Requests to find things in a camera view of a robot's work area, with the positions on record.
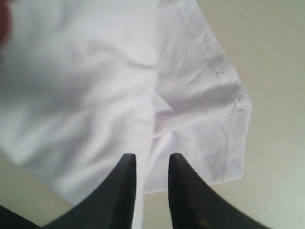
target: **white cloth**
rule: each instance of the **white cloth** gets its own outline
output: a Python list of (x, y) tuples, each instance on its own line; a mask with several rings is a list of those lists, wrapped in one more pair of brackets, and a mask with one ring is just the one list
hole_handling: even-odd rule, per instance
[(194, 0), (11, 5), (0, 68), (0, 149), (77, 204), (123, 153), (142, 195), (181, 152), (209, 184), (243, 171), (250, 100)]

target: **wrinkled fabric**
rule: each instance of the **wrinkled fabric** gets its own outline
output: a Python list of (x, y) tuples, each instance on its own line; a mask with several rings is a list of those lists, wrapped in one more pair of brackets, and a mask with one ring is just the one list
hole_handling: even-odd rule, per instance
[(77, 204), (124, 153), (144, 193), (180, 152), (209, 184), (239, 179), (251, 103), (194, 0), (11, 4), (0, 149)]

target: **white fabric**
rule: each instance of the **white fabric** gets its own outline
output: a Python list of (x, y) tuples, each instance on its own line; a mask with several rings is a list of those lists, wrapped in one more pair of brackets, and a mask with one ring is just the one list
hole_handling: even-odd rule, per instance
[(209, 184), (243, 171), (250, 100), (194, 0), (27, 0), (0, 68), (0, 149), (77, 204), (123, 153), (142, 195), (181, 152)]

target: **beige floor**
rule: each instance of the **beige floor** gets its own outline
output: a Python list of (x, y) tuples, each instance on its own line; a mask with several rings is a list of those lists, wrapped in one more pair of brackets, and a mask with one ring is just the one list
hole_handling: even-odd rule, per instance
[[(198, 2), (253, 102), (244, 177), (214, 189), (271, 228), (303, 229), (305, 1)], [(70, 207), (1, 154), (0, 204), (40, 225)], [(166, 193), (145, 197), (144, 228), (171, 228)]]

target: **floor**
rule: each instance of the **floor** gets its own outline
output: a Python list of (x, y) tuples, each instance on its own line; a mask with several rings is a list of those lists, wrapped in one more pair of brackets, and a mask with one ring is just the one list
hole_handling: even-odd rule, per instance
[[(305, 228), (305, 1), (198, 3), (253, 103), (244, 177), (213, 189), (271, 228)], [(37, 224), (70, 208), (2, 154), (0, 184), (0, 204)], [(166, 193), (145, 197), (143, 228), (171, 228)]]

